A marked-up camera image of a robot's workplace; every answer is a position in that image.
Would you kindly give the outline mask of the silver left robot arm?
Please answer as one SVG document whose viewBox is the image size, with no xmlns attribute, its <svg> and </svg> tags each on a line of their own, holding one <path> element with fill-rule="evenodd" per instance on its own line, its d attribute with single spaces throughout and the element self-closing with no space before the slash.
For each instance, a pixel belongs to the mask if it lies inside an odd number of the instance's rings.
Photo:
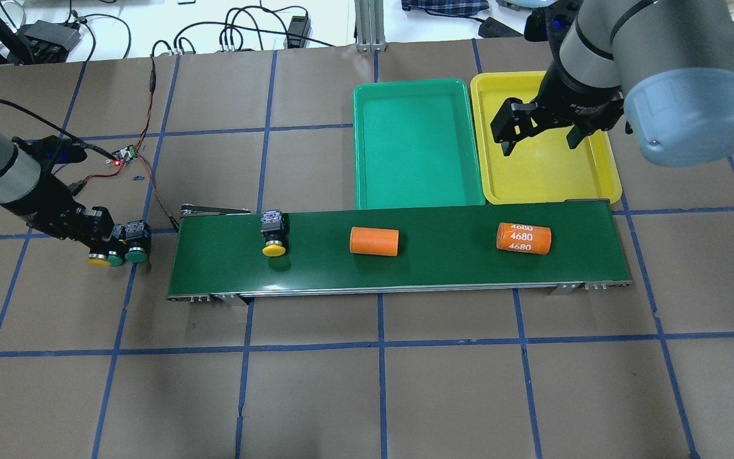
<svg viewBox="0 0 734 459">
<path fill-rule="evenodd" d="M 0 105 L 14 107 L 3 99 Z M 33 230 L 84 244 L 93 258 L 124 258 L 130 248 L 124 227 L 105 207 L 87 208 L 76 201 L 52 172 L 58 163 L 84 161 L 88 150 L 113 159 L 105 149 L 67 131 L 32 143 L 0 133 L 0 208 Z"/>
</svg>

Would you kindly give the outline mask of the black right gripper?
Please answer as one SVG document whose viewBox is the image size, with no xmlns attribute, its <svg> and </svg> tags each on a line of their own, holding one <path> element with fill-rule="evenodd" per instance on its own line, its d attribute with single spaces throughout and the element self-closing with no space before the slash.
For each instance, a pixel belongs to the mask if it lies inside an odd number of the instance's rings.
<svg viewBox="0 0 734 459">
<path fill-rule="evenodd" d="M 503 156 L 509 157 L 521 140 L 569 127 L 568 148 L 576 149 L 591 134 L 614 128 L 623 114 L 624 99 L 617 87 L 587 86 L 556 61 L 531 101 L 504 100 L 491 122 L 491 134 L 501 144 Z"/>
</svg>

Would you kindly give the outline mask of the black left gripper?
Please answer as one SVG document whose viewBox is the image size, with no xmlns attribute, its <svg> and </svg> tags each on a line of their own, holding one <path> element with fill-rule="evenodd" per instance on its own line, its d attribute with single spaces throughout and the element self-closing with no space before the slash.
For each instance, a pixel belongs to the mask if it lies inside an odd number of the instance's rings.
<svg viewBox="0 0 734 459">
<path fill-rule="evenodd" d="M 74 200 L 59 179 L 39 179 L 25 195 L 1 206 L 34 230 L 84 244 L 89 256 L 127 252 L 124 224 L 115 224 L 106 207 L 88 209 Z"/>
</svg>

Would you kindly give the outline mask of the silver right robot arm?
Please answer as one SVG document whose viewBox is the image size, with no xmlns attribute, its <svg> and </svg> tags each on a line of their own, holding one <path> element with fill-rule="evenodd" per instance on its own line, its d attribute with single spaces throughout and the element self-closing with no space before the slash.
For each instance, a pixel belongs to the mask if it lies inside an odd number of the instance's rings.
<svg viewBox="0 0 734 459">
<path fill-rule="evenodd" d="M 524 37 L 553 61 L 530 102 L 506 99 L 489 123 L 510 155 L 521 140 L 569 128 L 568 146 L 626 118 L 650 163 L 692 166 L 734 155 L 734 19 L 725 1 L 556 1 Z"/>
</svg>

